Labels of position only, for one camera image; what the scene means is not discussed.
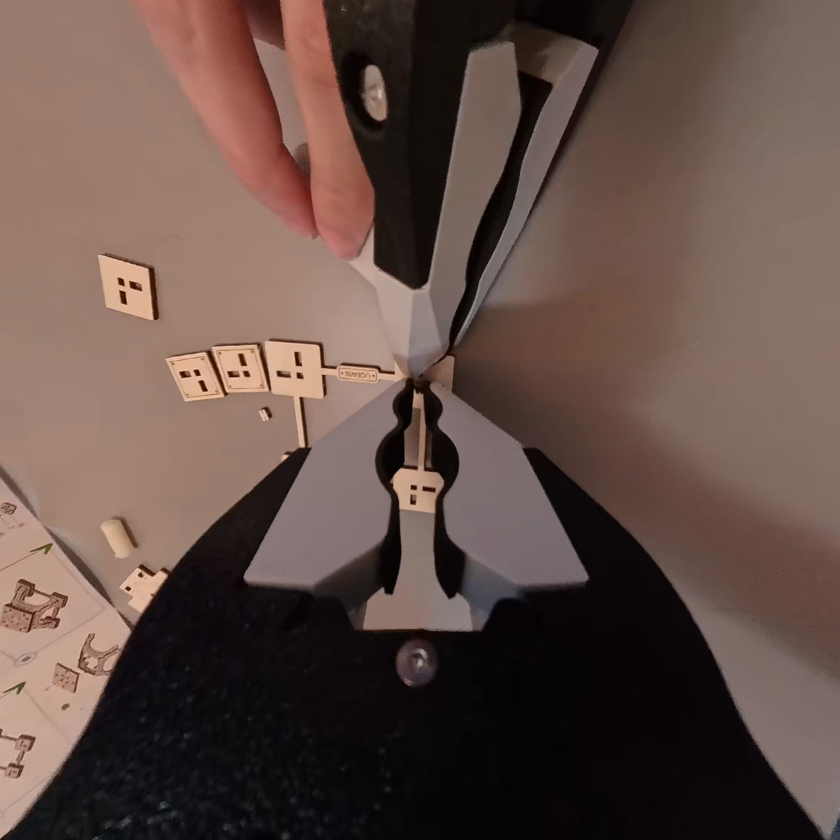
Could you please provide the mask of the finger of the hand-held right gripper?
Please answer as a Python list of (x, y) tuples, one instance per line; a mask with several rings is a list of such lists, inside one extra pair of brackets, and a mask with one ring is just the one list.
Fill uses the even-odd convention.
[(505, 36), (517, 63), (520, 117), (469, 252), (451, 347), (465, 337), (527, 223), (598, 57), (596, 47), (548, 28), (508, 26)]
[(467, 290), (476, 232), (504, 172), (521, 115), (514, 45), (481, 45), (466, 62), (453, 150), (427, 281), (411, 289), (379, 267), (373, 227), (351, 261), (374, 287), (394, 361), (424, 377), (448, 352), (450, 331)]

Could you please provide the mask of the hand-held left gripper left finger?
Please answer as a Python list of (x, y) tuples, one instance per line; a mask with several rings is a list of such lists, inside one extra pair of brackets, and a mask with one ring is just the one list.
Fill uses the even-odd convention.
[(393, 594), (403, 557), (400, 502), (407, 387), (392, 385), (307, 451), (248, 566), (248, 585), (333, 599), (362, 630), (377, 592)]

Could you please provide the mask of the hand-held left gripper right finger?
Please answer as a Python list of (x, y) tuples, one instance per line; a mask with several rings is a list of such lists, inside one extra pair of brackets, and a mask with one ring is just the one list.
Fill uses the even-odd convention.
[(479, 631), (501, 601), (582, 587), (589, 575), (524, 448), (441, 385), (425, 392), (436, 501), (434, 567)]

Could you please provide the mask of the wooden frame of square parts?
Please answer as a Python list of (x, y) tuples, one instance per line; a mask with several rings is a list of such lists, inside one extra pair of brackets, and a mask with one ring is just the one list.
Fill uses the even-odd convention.
[[(304, 400), (323, 399), (327, 392), (327, 378), (356, 384), (381, 384), (399, 382), (405, 374), (398, 367), (384, 371), (368, 364), (342, 363), (327, 366), (323, 361), (320, 343), (269, 340), (262, 350), (273, 394), (292, 399), (297, 443), (308, 446), (308, 428)], [(432, 468), (432, 444), (426, 429), (426, 411), (419, 393), (413, 397), (412, 422), (404, 435), (404, 464), (394, 475), (392, 487), (400, 509), (432, 515), (438, 494), (443, 488), (443, 478)]]

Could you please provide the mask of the grey desk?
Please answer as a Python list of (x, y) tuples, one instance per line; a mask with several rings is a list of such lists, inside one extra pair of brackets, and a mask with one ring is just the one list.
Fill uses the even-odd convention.
[[(98, 255), (154, 269), (157, 320), (106, 307)], [(270, 339), (392, 367), (373, 290), (236, 181), (129, 3), (2, 2), (2, 471), (129, 625), (129, 572), (298, 441), (291, 399), (187, 403), (165, 358)], [(829, 833), (838, 2), (636, 2), (455, 356), (660, 563)]]

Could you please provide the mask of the person's right hand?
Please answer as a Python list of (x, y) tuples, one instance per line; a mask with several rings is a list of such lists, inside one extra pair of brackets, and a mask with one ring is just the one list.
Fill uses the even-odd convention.
[[(323, 3), (133, 5), (242, 184), (288, 228), (320, 237), (339, 258), (357, 257), (373, 222), (374, 192), (343, 108)], [(308, 175), (285, 145), (256, 40), (287, 54)]]

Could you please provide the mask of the bordered square wooden tile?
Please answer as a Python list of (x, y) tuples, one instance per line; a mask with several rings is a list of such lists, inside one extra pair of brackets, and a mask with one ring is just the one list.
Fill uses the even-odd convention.
[(227, 395), (209, 352), (177, 355), (165, 361), (185, 402), (225, 398)]
[(226, 393), (258, 393), (270, 389), (259, 344), (215, 345), (211, 353)]

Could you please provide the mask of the cross-shaped wooden plate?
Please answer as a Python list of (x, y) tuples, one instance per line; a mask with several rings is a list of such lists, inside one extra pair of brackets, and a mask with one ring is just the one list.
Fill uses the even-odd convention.
[(129, 607), (142, 614), (169, 576), (167, 569), (153, 571), (141, 564), (121, 583), (120, 590), (129, 597)]

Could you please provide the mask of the white wax stick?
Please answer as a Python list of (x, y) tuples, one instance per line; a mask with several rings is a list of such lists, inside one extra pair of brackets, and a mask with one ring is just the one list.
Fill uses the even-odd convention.
[(100, 530), (116, 559), (125, 560), (136, 550), (137, 542), (123, 518), (109, 518), (103, 521)]

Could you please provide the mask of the assembly instruction sheet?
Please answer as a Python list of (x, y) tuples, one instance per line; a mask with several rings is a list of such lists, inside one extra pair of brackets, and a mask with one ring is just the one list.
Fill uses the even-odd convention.
[(1, 826), (12, 830), (87, 727), (130, 635), (1, 485)]

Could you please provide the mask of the plain square wooden tile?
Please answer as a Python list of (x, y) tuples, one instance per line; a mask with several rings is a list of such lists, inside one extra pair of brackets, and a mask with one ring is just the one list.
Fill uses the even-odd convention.
[(110, 255), (98, 255), (98, 264), (107, 308), (149, 321), (159, 318), (153, 268)]

